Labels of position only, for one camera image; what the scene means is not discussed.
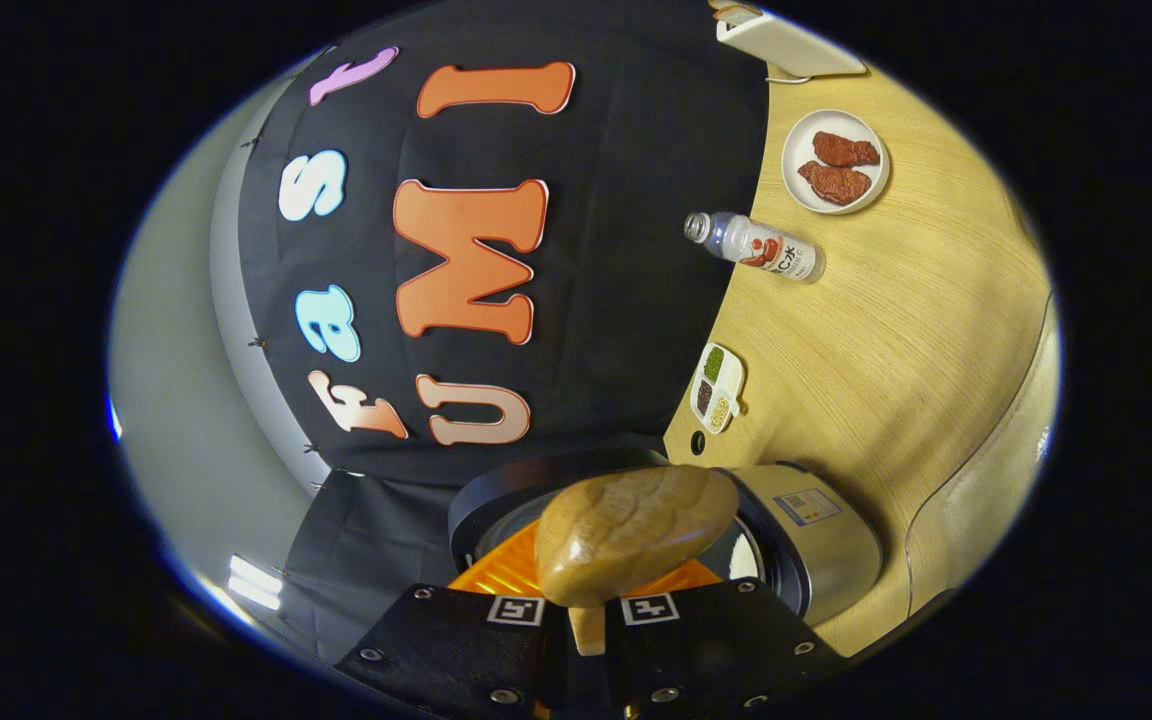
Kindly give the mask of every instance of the label sticker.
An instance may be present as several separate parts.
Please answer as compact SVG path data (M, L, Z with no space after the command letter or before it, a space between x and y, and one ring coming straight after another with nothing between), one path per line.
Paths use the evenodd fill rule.
M626 613L627 626L667 623L679 619L679 609L673 606L669 593L622 597L621 611Z
M545 614L543 597L508 597L498 594L488 612L488 623L502 626L539 626Z
M791 492L790 495L778 497L776 505L780 505L799 528L817 523L819 520L832 518L842 511L841 507L833 503L818 488L805 488Z

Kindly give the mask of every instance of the meat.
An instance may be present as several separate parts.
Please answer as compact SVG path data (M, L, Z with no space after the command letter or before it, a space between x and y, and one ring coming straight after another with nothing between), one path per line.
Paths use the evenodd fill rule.
M878 165L878 151L867 141L848 141L833 132L816 132L812 145L817 150L817 158L836 168Z
M816 160L803 165L799 175L812 183L812 190L823 200L835 205L847 205L856 202L869 190L869 176L851 168L831 168Z

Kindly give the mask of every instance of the orange letter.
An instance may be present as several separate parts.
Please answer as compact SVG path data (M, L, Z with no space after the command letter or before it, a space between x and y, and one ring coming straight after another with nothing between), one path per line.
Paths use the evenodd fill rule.
M397 418L397 411L384 397L377 397L374 406L364 406L367 394L351 386L332 387L332 378L323 370L310 373L310 384L319 400L332 414L340 429L382 430L399 439L407 439L407 427Z
M566 108L576 85L576 65L548 63L544 68L460 70L453 65L425 78L416 114L433 118L448 105L521 103L545 115Z
M531 340L531 300L476 302L530 281L529 266L485 247L479 238L508 242L531 252L540 245L550 189L530 179L513 190L434 190L403 182L394 194L394 229L441 255L447 263L397 288L397 323L418 338L427 328L503 333L509 342Z
M472 402L476 406L497 406L500 419L495 423L453 423L442 415L431 416L430 432L440 445L472 442L479 445L505 445L516 441L531 427L531 409L511 389L495 386L467 386L465 384L439 382L424 373L416 376L416 395L425 407L439 407L444 402Z

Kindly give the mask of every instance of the gray wall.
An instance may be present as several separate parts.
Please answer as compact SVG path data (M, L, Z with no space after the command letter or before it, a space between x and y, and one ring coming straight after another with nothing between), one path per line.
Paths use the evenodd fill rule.
M172 174L132 242L111 320L109 397L134 484L179 560L220 588L234 552L282 564L310 503L238 387L209 276L221 173L283 86L275 81L243 101ZM282 430L300 434L294 423ZM308 458L321 465L308 469L321 482L326 465Z

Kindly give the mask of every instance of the white plate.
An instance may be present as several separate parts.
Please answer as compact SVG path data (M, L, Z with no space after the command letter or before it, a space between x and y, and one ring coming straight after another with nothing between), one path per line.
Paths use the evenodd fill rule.
M711 382L705 377L705 361L708 358L708 353L714 350L714 348L723 351L723 361L718 366L718 381ZM708 406L705 406L704 414L696 406L696 400L700 396L700 382L708 382L713 387L712 395L708 397ZM696 370L691 378L691 389L687 393L687 404L691 407L691 415L695 415L696 419L700 420L700 424L708 430L710 434L723 432L727 429L727 424L732 423L732 418L741 414L740 402L736 397L740 396L740 389L744 382L745 365L741 363L740 357L736 357L726 347L712 342L705 343L704 351L702 351L700 359L696 363ZM719 397L727 400L727 418L723 418L723 423L718 429L713 429L713 425L710 425L708 420L714 414L714 407L717 407Z
M858 199L852 200L850 205L835 205L833 202L820 199L812 190L812 184L808 182L808 179L799 175L799 168L803 165L812 160L820 162L820 159L814 154L812 138L816 132L821 131L847 137L848 141L869 141L878 150L878 165L856 165L851 168L869 176L870 183L869 190ZM785 138L785 149L781 151L781 179L794 199L814 213L842 215L864 209L882 191L889 175L890 161L887 160L887 149L882 146L882 141L878 139L877 132L870 129L864 120L851 113L844 113L841 109L818 109L795 123L795 127L790 129L790 136Z

